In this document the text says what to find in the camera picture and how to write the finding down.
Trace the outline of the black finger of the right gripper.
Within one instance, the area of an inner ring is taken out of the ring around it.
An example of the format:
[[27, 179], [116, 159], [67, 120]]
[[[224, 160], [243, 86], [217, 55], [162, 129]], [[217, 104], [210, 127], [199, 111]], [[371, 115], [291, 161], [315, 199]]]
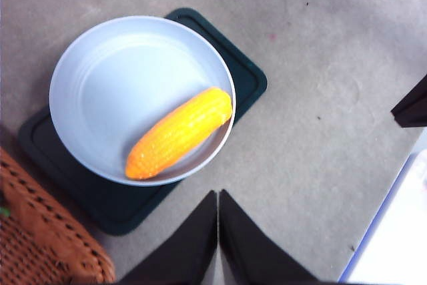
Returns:
[[400, 127], [426, 127], [427, 76], [391, 110]]

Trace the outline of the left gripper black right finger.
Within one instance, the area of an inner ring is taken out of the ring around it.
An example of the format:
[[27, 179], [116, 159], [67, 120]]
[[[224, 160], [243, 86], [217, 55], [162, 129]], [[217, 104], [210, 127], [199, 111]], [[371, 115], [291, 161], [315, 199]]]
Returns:
[[319, 284], [320, 281], [268, 238], [226, 191], [219, 194], [220, 246], [243, 284]]

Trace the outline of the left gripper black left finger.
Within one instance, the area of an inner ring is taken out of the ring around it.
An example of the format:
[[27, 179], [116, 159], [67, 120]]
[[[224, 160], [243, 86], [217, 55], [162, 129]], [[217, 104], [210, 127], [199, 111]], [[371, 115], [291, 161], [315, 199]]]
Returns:
[[181, 226], [120, 284], [200, 284], [218, 243], [217, 194], [210, 191]]

